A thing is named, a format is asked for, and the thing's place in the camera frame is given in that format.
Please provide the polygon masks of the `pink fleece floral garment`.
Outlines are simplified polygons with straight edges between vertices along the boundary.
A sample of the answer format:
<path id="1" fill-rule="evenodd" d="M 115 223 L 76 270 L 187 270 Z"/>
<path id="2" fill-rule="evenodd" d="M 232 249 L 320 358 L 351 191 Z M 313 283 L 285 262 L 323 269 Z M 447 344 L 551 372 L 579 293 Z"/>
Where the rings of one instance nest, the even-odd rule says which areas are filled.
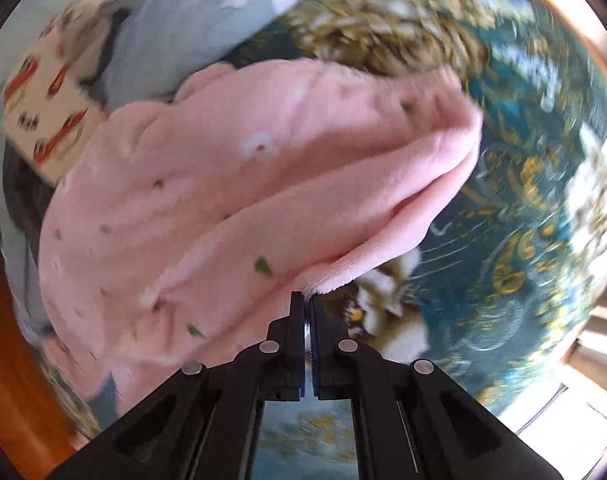
<path id="1" fill-rule="evenodd" d="M 119 412 L 189 360 L 230 361 L 285 315 L 422 242 L 477 164 L 482 112 L 449 67 L 215 64 L 121 107 L 40 233 L 44 353 Z"/>

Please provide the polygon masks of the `teal floral bed sheet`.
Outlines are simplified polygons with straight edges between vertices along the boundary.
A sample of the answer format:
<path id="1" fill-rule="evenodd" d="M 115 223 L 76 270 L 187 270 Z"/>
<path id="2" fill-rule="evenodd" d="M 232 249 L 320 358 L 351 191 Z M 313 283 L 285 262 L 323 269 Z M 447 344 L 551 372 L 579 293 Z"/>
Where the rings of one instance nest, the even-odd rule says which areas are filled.
<path id="1" fill-rule="evenodd" d="M 330 292 L 389 359 L 433 361 L 517 428 L 607 284 L 607 76 L 541 0 L 303 0 L 229 54 L 375 75 L 447 64 L 482 109 L 479 162 L 412 252 Z"/>

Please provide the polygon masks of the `orange wooden headboard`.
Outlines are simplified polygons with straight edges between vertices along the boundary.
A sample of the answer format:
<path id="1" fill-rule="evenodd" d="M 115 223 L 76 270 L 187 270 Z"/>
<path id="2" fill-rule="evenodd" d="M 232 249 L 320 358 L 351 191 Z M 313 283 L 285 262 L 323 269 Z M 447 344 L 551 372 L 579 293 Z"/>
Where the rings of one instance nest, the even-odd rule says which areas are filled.
<path id="1" fill-rule="evenodd" d="M 25 479 L 44 479 L 74 449 L 72 424 L 20 333 L 0 257 L 0 445 Z"/>

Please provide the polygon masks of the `dark grey garment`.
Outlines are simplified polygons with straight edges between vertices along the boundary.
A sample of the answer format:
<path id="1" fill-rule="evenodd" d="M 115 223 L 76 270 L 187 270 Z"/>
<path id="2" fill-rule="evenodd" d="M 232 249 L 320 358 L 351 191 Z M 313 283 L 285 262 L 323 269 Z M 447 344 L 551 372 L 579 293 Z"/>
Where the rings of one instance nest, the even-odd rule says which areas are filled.
<path id="1" fill-rule="evenodd" d="M 38 263 L 44 216 L 54 187 L 42 179 L 11 144 L 5 144 L 2 172 L 6 209 L 13 223 L 28 240 L 34 263 Z"/>

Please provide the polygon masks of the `cream cartoon car garment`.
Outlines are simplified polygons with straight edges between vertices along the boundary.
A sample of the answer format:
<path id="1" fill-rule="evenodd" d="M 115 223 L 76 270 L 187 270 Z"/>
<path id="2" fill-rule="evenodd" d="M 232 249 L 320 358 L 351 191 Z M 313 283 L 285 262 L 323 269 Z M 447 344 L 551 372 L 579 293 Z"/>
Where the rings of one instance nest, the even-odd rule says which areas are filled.
<path id="1" fill-rule="evenodd" d="M 8 142 L 51 184 L 76 162 L 106 114 L 89 88 L 110 60 L 125 0 L 82 0 L 46 25 L 2 91 Z"/>

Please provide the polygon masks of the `grey-blue daisy quilt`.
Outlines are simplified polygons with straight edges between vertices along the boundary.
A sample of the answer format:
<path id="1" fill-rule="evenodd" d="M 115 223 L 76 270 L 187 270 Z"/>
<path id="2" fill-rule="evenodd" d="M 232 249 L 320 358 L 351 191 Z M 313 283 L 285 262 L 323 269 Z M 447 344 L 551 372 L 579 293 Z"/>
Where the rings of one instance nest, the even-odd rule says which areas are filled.
<path id="1" fill-rule="evenodd" d="M 2 186 L 2 89 L 41 29 L 82 0 L 0 3 L 0 253 L 20 332 L 33 347 L 52 335 L 28 240 L 11 220 Z M 89 88 L 108 108 L 165 99 L 190 73 L 222 58 L 299 0 L 125 0 L 125 16 L 110 43 L 110 60 Z"/>

